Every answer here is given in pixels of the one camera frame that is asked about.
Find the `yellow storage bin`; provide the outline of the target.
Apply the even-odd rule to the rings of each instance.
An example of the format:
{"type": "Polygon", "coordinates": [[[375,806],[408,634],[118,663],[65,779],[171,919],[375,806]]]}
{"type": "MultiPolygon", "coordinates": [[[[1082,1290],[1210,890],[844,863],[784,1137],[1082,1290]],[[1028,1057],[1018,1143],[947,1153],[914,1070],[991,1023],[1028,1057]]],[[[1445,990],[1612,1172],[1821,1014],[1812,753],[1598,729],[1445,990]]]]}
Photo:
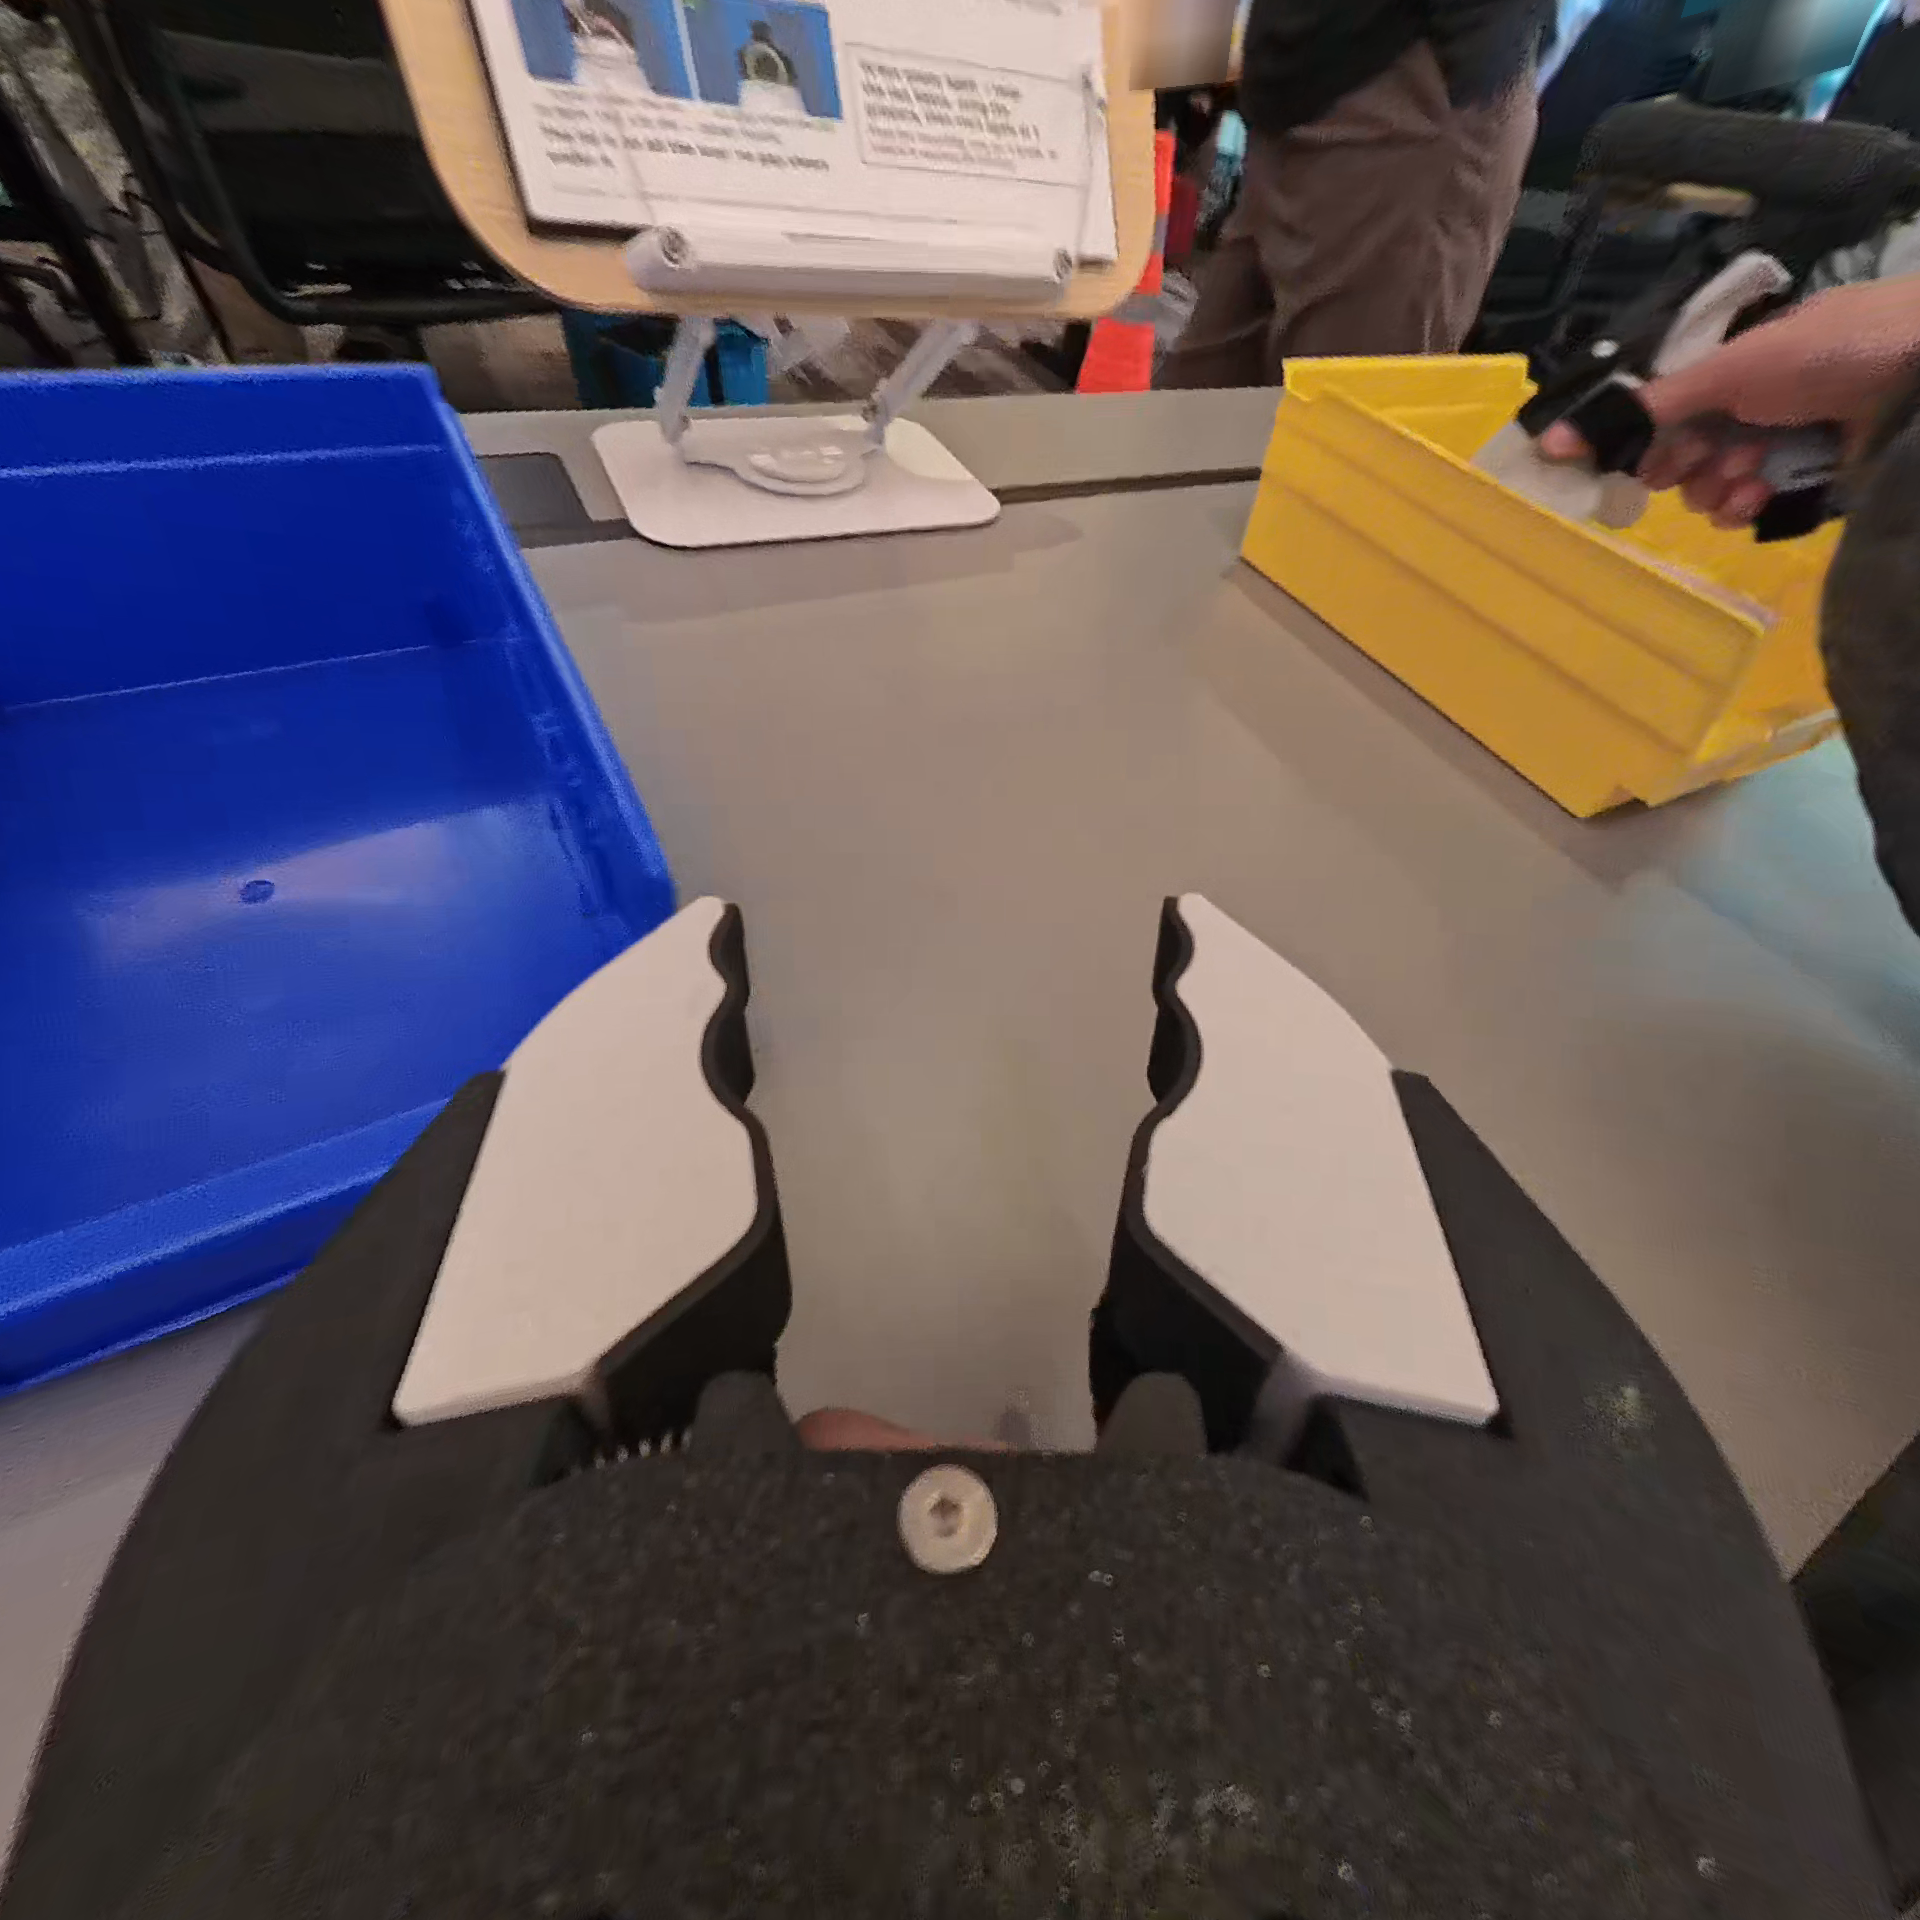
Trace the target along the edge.
{"type": "Polygon", "coordinates": [[[1758,543],[1674,493],[1622,532],[1551,513],[1474,464],[1531,394],[1520,354],[1291,360],[1244,556],[1580,820],[1828,740],[1841,519],[1758,543]]]}

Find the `blue floor box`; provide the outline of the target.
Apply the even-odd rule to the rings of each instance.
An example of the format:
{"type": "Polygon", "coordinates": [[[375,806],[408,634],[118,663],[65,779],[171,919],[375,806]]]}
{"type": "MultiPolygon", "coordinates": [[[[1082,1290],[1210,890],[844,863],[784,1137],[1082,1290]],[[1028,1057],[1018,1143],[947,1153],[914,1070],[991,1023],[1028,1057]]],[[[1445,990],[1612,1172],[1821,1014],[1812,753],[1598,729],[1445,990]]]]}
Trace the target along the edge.
{"type": "MultiPolygon", "coordinates": [[[[611,317],[562,307],[562,343],[581,406],[591,410],[652,409],[667,374],[677,322],[670,317],[611,317]]],[[[721,319],[690,406],[764,406],[771,394],[767,339],[721,319]]]]}

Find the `instruction sheet on stand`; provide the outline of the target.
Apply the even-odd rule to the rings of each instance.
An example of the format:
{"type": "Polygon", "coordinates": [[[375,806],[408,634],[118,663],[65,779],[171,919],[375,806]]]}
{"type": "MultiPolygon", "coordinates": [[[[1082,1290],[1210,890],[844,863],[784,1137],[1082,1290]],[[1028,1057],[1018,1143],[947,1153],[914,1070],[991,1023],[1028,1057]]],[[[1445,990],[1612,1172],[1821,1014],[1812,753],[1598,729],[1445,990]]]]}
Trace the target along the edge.
{"type": "MultiPolygon", "coordinates": [[[[622,237],[547,234],[525,222],[524,197],[495,110],[491,76],[465,2],[381,2],[384,26],[415,107],[425,157],[462,227],[521,282],[557,306],[597,314],[692,314],[692,300],[655,300],[622,263],[622,237]]],[[[862,290],[804,296],[795,290],[732,293],[715,314],[784,314],[847,319],[1097,319],[1131,296],[1158,234],[1158,104],[1135,74],[1131,26],[1102,4],[1110,176],[1117,256],[1074,272],[1051,300],[987,293],[938,296],[922,287],[882,300],[862,290]]]]}

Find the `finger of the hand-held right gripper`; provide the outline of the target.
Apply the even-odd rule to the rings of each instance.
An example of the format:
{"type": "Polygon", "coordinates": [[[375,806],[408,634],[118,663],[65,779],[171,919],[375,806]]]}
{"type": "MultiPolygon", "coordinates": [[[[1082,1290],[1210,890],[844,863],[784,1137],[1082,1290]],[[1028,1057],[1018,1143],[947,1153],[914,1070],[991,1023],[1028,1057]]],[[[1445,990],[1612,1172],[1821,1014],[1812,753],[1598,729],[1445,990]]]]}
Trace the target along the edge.
{"type": "Polygon", "coordinates": [[[1474,450],[1472,467],[1500,489],[1550,513],[1595,522],[1608,532],[1631,527],[1652,499],[1635,473],[1600,472],[1590,453],[1551,460],[1520,422],[1507,422],[1474,450]]]}

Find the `black office chair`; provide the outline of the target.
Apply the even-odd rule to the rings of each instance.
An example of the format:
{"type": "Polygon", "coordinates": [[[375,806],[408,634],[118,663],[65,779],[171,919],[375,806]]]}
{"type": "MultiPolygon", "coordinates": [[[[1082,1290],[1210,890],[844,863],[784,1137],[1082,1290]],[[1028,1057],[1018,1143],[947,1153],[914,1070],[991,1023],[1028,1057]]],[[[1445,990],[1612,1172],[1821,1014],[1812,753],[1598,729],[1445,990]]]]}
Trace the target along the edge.
{"type": "Polygon", "coordinates": [[[61,2],[187,266],[262,314],[420,356],[420,330],[547,314],[455,212],[381,2],[61,2]]]}
{"type": "Polygon", "coordinates": [[[1681,310],[1734,282],[1728,334],[1780,314],[1838,250],[1918,216],[1918,143],[1861,123],[1780,119],[1694,103],[1628,103],[1587,137],[1544,303],[1508,352],[1550,376],[1595,360],[1648,372],[1681,310]],[[1678,213],[1670,250],[1598,290],[1600,239],[1631,213],[1678,213]]]}

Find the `blue storage bin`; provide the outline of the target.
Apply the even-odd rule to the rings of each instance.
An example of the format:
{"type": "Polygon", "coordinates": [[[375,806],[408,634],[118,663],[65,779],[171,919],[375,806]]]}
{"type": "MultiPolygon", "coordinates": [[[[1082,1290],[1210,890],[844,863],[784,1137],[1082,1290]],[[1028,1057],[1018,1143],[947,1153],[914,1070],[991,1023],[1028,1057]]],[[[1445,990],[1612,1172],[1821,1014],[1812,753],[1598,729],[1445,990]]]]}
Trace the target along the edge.
{"type": "Polygon", "coordinates": [[[675,906],[428,372],[2,376],[2,1394],[287,1282],[675,906]]]}

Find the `person's right hand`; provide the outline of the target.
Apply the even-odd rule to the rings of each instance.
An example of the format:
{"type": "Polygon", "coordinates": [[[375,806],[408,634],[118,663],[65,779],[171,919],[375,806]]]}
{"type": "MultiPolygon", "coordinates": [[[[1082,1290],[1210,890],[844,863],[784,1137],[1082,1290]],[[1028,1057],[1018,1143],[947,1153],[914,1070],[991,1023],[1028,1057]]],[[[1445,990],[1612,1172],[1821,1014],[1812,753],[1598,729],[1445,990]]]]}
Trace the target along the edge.
{"type": "Polygon", "coordinates": [[[1770,446],[1831,426],[1857,457],[1918,372],[1918,273],[1842,282],[1721,343],[1641,392],[1648,492],[1738,527],[1775,497],[1770,446]]]}

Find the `orange traffic cone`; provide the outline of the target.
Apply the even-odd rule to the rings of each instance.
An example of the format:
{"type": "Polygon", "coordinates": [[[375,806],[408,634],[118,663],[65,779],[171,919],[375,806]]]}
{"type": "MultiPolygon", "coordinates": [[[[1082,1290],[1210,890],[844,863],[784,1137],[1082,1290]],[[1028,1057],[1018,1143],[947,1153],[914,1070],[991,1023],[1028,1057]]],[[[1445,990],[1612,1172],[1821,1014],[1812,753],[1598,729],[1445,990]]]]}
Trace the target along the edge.
{"type": "Polygon", "coordinates": [[[1092,322],[1080,372],[1074,376],[1078,396],[1131,396],[1152,384],[1158,356],[1158,314],[1165,273],[1165,222],[1171,213],[1177,140],[1171,132],[1158,132],[1154,187],[1158,222],[1144,273],[1135,290],[1107,317],[1092,322]]]}

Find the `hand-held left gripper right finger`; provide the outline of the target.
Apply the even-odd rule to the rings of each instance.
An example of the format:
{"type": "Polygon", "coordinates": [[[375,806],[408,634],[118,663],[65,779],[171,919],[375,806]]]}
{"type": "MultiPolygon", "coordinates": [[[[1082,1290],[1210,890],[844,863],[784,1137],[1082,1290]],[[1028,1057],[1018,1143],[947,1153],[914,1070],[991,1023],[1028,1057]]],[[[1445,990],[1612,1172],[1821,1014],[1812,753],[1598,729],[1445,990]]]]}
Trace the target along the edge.
{"type": "Polygon", "coordinates": [[[1092,1404],[1187,1379],[1215,1454],[1291,1462],[1332,1403],[1470,1430],[1500,1396],[1404,1089],[1318,980],[1204,893],[1164,899],[1148,1110],[1092,1309],[1092,1404]]]}

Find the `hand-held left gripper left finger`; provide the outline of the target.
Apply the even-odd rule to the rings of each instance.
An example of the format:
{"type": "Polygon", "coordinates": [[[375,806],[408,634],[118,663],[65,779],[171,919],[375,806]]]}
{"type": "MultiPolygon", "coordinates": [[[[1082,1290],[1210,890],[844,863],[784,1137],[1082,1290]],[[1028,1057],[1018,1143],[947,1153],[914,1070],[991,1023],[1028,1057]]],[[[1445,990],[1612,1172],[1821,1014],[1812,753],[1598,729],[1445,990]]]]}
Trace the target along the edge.
{"type": "Polygon", "coordinates": [[[571,987],[500,1067],[395,1392],[405,1429],[570,1403],[615,1446],[777,1372],[792,1273],[748,1107],[742,916],[692,899],[571,987]]]}

